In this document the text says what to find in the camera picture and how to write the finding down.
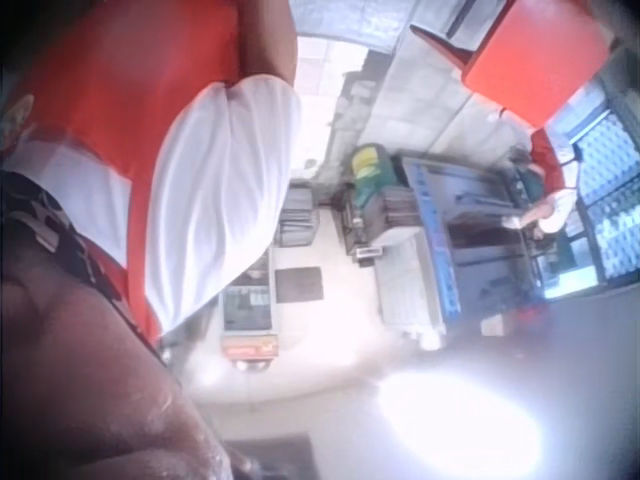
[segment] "bright light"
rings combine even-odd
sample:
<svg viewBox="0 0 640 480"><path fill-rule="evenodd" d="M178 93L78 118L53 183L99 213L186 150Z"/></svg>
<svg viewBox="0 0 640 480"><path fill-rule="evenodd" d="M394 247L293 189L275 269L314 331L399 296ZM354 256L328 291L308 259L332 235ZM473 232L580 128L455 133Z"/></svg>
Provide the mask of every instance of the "bright light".
<svg viewBox="0 0 640 480"><path fill-rule="evenodd" d="M517 478L541 454L540 431L525 412L460 378L400 374L383 383L380 404L402 441L447 475Z"/></svg>

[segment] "person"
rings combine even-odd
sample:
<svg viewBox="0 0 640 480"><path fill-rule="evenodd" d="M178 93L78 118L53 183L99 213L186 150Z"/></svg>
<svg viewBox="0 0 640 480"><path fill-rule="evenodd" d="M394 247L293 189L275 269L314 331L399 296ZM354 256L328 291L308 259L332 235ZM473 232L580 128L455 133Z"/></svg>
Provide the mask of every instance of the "person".
<svg viewBox="0 0 640 480"><path fill-rule="evenodd" d="M154 345L271 242L287 0L112 0L2 110L3 478L229 478Z"/></svg>
<svg viewBox="0 0 640 480"><path fill-rule="evenodd" d="M544 197L523 215L503 217L502 226L520 230L535 224L533 236L538 240L560 231L578 200L582 158L577 152L577 147L552 128L535 130L531 135L530 155L515 155L512 162L517 168L541 177Z"/></svg>

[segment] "white sleeve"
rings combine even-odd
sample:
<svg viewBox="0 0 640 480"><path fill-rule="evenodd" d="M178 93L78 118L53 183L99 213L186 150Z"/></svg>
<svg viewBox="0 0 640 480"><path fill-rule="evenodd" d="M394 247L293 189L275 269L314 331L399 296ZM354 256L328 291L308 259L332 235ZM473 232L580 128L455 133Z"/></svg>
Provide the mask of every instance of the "white sleeve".
<svg viewBox="0 0 640 480"><path fill-rule="evenodd" d="M176 119L153 180L147 297L163 332L197 311L273 240L300 100L259 75L209 86Z"/></svg>

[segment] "red panel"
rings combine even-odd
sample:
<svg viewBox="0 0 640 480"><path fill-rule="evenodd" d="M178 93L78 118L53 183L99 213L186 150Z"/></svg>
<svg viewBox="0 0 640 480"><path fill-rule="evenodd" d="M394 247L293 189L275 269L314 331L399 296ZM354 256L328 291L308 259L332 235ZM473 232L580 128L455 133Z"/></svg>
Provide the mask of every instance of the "red panel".
<svg viewBox="0 0 640 480"><path fill-rule="evenodd" d="M543 127L608 57L600 27L581 3L509 1L463 83Z"/></svg>

